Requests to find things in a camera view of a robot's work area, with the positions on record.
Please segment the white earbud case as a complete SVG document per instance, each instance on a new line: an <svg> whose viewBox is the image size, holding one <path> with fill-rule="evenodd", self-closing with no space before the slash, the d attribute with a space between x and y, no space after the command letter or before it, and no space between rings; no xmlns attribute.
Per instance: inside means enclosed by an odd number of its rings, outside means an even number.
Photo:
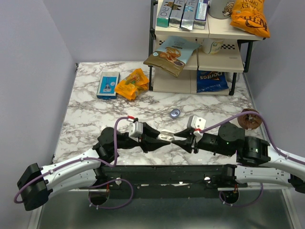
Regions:
<svg viewBox="0 0 305 229"><path fill-rule="evenodd" d="M163 140L163 141L168 141L168 142L174 141L175 140L174 132L166 130L166 129L163 129L158 134L157 139Z"/></svg>

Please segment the teal gold chip bag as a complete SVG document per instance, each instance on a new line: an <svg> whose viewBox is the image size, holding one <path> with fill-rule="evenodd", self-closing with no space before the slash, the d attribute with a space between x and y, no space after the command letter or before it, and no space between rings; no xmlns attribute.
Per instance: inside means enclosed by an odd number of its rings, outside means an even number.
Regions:
<svg viewBox="0 0 305 229"><path fill-rule="evenodd" d="M196 42L182 37L169 36L160 47L143 62L148 66L159 67L165 72L178 77L193 52L200 47Z"/></svg>

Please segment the blue white box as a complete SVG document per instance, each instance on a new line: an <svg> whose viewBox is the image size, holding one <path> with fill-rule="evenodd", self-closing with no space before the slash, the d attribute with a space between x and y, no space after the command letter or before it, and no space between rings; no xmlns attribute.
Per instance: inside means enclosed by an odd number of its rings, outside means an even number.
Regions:
<svg viewBox="0 0 305 229"><path fill-rule="evenodd" d="M209 7L209 0L198 0L195 18L194 18L194 29L204 30L207 22L207 11Z"/></svg>

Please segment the teal toothpaste box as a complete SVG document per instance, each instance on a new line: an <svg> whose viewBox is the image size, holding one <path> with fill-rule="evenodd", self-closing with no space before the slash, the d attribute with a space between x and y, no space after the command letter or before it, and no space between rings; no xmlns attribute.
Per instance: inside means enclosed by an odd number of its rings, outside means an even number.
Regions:
<svg viewBox="0 0 305 229"><path fill-rule="evenodd" d="M156 19L156 25L167 28L169 26L169 18L174 5L173 0L164 0Z"/></svg>

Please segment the white mug on shelf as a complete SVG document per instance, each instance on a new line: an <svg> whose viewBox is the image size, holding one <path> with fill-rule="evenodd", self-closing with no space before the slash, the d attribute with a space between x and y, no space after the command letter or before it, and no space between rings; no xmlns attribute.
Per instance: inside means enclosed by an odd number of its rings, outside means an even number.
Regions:
<svg viewBox="0 0 305 229"><path fill-rule="evenodd" d="M221 49L224 39L206 38L202 42L202 51L205 54L216 54Z"/></svg>

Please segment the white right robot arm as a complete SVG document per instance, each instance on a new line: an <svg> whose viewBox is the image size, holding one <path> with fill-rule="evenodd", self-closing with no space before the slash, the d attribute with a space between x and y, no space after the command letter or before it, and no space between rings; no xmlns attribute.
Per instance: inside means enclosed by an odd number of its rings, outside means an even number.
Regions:
<svg viewBox="0 0 305 229"><path fill-rule="evenodd" d="M305 168L277 153L270 143L253 136L227 122L222 124L217 135L187 128L176 136L182 140L172 143L188 153L205 150L224 156L236 156L237 165L223 165L219 176L210 176L210 186L233 187L237 184L268 183L292 187L296 192L305 192Z"/></svg>

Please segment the blue Doritos bag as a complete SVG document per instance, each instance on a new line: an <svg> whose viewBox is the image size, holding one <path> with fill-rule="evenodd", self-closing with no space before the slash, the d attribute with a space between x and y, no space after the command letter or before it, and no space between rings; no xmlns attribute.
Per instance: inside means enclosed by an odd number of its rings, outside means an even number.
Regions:
<svg viewBox="0 0 305 229"><path fill-rule="evenodd" d="M228 89L225 72L197 71L197 93L218 92Z"/></svg>

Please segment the blue razor box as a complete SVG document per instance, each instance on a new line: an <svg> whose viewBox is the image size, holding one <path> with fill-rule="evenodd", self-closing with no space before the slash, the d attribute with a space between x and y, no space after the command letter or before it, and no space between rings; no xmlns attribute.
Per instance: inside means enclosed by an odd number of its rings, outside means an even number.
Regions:
<svg viewBox="0 0 305 229"><path fill-rule="evenodd" d="M119 72L103 71L97 90L97 98L103 100L116 99L117 93L115 87L117 86L120 79Z"/></svg>

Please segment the orange snack bag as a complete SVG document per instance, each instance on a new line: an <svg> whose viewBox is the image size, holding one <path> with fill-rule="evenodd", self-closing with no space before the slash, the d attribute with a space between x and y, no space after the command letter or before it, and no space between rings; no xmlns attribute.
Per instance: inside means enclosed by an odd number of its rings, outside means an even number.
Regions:
<svg viewBox="0 0 305 229"><path fill-rule="evenodd" d="M115 87L115 92L128 100L134 100L142 92L148 91L149 79L142 69L135 69L129 76L121 80Z"/></svg>

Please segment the purple earbud charging case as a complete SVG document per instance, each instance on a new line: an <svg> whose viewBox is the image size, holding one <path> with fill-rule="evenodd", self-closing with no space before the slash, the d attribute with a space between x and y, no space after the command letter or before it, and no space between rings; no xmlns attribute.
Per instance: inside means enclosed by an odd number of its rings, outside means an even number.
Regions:
<svg viewBox="0 0 305 229"><path fill-rule="evenodd" d="M180 116L181 111L179 109L173 109L172 111L170 111L170 118L172 119L176 119Z"/></svg>

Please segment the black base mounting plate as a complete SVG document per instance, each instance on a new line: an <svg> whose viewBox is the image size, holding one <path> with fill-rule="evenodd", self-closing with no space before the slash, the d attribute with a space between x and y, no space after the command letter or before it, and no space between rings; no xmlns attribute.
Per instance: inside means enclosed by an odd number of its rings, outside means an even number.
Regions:
<svg viewBox="0 0 305 229"><path fill-rule="evenodd" d="M110 181L110 198L216 198L218 188L237 185L235 165L102 166L94 170L100 185Z"/></svg>

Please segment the orange honey dijon chip bag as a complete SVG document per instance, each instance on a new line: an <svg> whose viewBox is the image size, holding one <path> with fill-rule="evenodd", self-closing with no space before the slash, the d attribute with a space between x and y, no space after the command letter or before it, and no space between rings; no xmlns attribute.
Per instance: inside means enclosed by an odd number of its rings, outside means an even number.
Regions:
<svg viewBox="0 0 305 229"><path fill-rule="evenodd" d="M230 25L255 36L271 37L264 15L264 0L237 0L232 9Z"/></svg>

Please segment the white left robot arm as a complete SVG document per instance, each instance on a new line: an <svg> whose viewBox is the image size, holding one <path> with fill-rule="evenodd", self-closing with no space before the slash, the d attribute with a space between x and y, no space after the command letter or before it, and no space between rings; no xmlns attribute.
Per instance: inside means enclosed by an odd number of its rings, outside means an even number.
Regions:
<svg viewBox="0 0 305 229"><path fill-rule="evenodd" d="M36 163L29 165L17 182L19 191L14 203L23 204L26 211L31 211L62 191L79 187L102 188L106 177L98 169L103 166L115 167L118 149L140 147L148 153L174 140L173 133L158 131L131 117L127 120L130 121L127 132L119 132L117 125L107 127L102 130L97 144L71 159L42 167Z"/></svg>

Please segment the black beige shelf rack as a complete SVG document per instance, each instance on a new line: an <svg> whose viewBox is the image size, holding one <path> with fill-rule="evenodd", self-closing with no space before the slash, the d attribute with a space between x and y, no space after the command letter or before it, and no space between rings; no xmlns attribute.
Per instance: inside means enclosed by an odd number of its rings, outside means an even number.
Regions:
<svg viewBox="0 0 305 229"><path fill-rule="evenodd" d="M206 54L202 49L194 51L179 77L170 76L162 69L151 66L149 89L154 92L196 94L196 73L198 70L206 70L232 73L231 87L215 92L215 95L233 95L237 75L248 72L253 43L261 41L263 38L231 26L230 18L217 19L210 15L207 16L204 30L183 31L175 27L154 26L153 21L156 19L162 3L161 0L151 1L149 54L152 54L171 35L198 43L205 38L223 39L224 43L216 54Z"/></svg>

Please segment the white printed cup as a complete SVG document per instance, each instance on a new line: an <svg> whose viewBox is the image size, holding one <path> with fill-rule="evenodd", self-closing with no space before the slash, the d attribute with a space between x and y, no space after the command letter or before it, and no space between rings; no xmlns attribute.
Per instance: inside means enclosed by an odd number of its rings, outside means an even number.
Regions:
<svg viewBox="0 0 305 229"><path fill-rule="evenodd" d="M208 13L216 19L227 19L231 16L234 0L211 0L209 1Z"/></svg>

